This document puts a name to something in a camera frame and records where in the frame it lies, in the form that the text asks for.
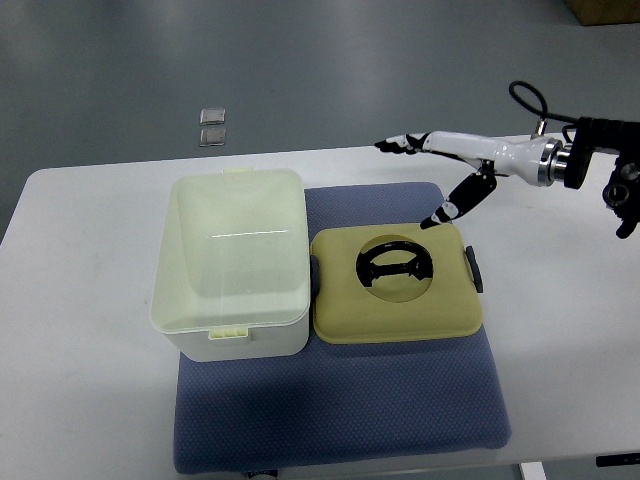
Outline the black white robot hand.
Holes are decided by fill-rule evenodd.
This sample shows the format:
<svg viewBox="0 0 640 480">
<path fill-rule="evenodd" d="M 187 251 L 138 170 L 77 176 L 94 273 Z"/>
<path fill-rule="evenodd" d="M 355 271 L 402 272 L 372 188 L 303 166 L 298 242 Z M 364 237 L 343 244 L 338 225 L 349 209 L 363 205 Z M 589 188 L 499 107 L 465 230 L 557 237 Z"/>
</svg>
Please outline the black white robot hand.
<svg viewBox="0 0 640 480">
<path fill-rule="evenodd" d="M 468 214 L 495 191 L 499 176 L 516 175 L 529 185 L 550 185 L 548 168 L 558 143 L 546 137 L 513 143 L 493 137 L 434 131 L 394 136 L 377 142 L 375 147 L 384 153 L 439 155 L 475 168 L 475 172 L 461 181 L 435 212 L 420 223 L 420 228 L 425 230 Z"/>
</svg>

